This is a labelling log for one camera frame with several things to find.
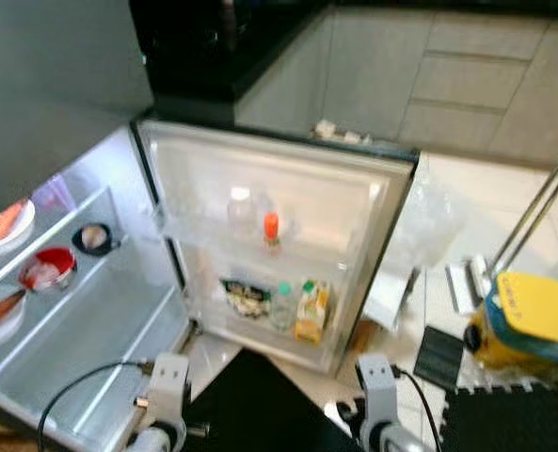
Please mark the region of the grey refrigerator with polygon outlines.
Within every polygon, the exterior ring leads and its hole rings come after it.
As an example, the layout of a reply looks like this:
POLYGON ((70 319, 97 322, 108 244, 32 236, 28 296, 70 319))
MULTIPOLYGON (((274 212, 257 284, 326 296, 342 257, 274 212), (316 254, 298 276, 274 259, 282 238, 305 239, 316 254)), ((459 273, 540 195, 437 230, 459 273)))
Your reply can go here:
POLYGON ((32 234, 0 255, 0 300, 21 290, 35 253, 68 247, 63 290, 26 290, 24 323, 0 345, 0 425, 47 449, 114 452, 144 413, 137 362, 188 333, 183 281, 155 229, 134 124, 152 105, 128 0, 0 0, 0 214, 52 176, 76 210, 35 205, 32 234), (109 225, 103 257, 72 234, 109 225))

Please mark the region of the cardboard divider insert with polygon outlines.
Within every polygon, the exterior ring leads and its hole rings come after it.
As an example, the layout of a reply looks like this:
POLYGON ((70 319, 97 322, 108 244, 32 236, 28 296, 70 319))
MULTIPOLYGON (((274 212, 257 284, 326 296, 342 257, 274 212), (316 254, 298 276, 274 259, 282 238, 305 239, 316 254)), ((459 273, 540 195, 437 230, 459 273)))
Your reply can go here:
POLYGON ((313 137, 331 139, 331 141, 347 143, 347 145, 372 145, 374 139, 370 135, 343 128, 334 121, 320 120, 311 129, 313 137))

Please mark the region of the red bowl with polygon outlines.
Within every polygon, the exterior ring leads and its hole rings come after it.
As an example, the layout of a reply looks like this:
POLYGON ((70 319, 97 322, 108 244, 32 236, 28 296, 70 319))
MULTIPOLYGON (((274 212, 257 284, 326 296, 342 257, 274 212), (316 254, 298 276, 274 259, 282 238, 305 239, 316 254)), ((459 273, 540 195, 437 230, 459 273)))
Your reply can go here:
POLYGON ((68 247, 49 247, 29 259, 19 272, 19 283, 25 289, 63 290, 71 283, 76 272, 75 255, 68 247))

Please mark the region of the dark snack packet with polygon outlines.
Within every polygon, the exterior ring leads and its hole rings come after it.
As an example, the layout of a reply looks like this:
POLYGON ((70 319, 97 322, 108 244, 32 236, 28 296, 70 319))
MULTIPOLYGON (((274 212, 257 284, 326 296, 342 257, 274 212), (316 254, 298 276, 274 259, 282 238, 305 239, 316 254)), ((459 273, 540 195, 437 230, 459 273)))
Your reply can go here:
POLYGON ((261 318, 269 313, 269 290, 233 279, 221 279, 221 285, 228 304, 241 317, 261 318))

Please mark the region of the yellow juice carton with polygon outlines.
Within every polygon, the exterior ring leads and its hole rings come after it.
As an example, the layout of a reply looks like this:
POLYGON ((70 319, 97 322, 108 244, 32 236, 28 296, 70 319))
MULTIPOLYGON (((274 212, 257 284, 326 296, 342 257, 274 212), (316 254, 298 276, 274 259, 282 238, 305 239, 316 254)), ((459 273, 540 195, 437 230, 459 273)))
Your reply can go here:
POLYGON ((295 325, 292 328, 297 340, 320 344, 329 315, 331 285, 320 280, 306 280, 301 285, 295 310, 295 325))

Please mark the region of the brown cardboard box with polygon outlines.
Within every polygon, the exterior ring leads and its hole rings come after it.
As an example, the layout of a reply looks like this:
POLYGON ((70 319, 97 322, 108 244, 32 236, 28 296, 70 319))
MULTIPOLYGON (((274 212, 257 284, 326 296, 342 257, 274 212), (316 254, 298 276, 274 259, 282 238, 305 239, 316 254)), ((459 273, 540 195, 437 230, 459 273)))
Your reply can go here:
POLYGON ((362 317, 356 324, 351 339, 350 349, 353 352, 368 352, 382 345, 385 340, 386 328, 376 323, 370 317, 362 317))

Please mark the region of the grey refrigerator door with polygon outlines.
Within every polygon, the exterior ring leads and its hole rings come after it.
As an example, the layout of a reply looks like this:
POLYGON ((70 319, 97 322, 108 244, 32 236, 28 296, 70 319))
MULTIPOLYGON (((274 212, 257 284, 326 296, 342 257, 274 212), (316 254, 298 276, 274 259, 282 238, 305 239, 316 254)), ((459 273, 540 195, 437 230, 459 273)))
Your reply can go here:
POLYGON ((418 154, 251 130, 145 118, 134 124, 154 207, 227 220, 232 186, 248 186, 258 206, 281 219, 299 257, 244 260, 200 252, 163 236, 183 281, 183 298, 202 331, 318 373, 343 365, 348 341, 380 267, 418 165, 418 154), (199 302, 211 277, 325 280, 338 293, 338 339, 323 347, 253 343, 207 326, 199 302))

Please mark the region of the small black pad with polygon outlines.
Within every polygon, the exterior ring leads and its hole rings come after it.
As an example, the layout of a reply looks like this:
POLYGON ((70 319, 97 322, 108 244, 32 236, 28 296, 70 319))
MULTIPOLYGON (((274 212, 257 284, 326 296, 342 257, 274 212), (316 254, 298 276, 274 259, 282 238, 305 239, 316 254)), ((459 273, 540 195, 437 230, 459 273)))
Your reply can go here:
POLYGON ((464 349, 464 343, 459 337, 426 326, 413 366, 413 374, 417 378, 428 380, 442 391, 453 392, 456 389, 464 349))

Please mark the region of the yellow and blue canister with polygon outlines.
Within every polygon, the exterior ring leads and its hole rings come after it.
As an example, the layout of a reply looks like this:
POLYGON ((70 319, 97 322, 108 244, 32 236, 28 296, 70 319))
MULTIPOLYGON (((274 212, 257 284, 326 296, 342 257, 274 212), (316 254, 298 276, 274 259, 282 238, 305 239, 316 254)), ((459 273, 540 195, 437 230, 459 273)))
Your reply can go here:
POLYGON ((558 380, 558 280, 518 271, 495 276, 462 341, 486 369, 558 380))

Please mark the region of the pale purple container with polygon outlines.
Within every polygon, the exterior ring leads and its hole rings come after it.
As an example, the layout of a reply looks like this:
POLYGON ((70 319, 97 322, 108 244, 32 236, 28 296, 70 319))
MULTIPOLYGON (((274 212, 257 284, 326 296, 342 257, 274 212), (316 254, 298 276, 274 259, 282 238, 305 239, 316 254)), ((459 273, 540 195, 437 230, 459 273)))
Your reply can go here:
POLYGON ((77 208, 67 181, 60 173, 34 190, 32 202, 42 210, 71 212, 77 208))

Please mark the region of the pale round vegetable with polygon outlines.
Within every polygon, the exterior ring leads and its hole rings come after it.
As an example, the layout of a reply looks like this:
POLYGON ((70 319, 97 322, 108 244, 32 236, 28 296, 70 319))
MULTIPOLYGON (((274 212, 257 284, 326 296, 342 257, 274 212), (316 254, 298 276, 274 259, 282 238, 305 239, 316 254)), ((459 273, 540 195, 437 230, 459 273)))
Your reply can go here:
POLYGON ((107 241, 109 241, 109 235, 102 225, 86 225, 80 230, 79 242, 86 252, 93 253, 95 250, 101 249, 107 241))

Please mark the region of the white shallow plate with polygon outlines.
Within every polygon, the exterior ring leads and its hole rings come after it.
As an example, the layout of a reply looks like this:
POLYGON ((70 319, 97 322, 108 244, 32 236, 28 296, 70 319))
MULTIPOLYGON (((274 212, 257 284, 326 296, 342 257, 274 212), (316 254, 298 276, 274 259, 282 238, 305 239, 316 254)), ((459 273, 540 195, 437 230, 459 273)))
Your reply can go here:
POLYGON ((6 343, 24 323, 26 301, 20 301, 10 313, 0 319, 0 345, 6 343))
POLYGON ((33 232, 35 219, 35 205, 32 200, 26 200, 26 207, 21 212, 19 219, 13 224, 10 235, 0 241, 0 255, 17 249, 28 240, 33 232))

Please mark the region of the black puzzle foam mat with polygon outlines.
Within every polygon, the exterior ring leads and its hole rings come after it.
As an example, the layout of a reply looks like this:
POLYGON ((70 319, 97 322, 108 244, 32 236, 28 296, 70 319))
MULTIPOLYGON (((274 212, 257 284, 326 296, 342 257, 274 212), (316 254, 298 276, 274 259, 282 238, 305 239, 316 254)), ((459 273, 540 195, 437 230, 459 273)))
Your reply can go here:
POLYGON ((558 452, 558 384, 456 389, 440 434, 441 452, 558 452))

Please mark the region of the clear plastic wrap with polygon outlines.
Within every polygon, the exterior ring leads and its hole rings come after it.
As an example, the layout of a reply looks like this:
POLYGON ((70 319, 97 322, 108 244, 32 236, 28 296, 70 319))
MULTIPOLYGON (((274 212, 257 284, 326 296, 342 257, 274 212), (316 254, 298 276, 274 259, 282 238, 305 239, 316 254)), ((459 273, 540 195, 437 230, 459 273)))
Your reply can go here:
POLYGON ((448 185, 440 156, 422 153, 378 271, 406 277, 445 262, 471 214, 471 202, 448 185))

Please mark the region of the white foam board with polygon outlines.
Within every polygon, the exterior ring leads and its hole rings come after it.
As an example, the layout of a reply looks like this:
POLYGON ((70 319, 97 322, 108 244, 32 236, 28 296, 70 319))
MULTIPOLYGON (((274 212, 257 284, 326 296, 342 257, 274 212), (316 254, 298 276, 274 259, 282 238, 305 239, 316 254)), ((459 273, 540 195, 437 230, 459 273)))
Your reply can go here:
POLYGON ((372 279, 366 294, 363 315, 389 332, 399 329, 400 315, 410 298, 422 269, 413 267, 407 274, 395 274, 380 268, 372 279))

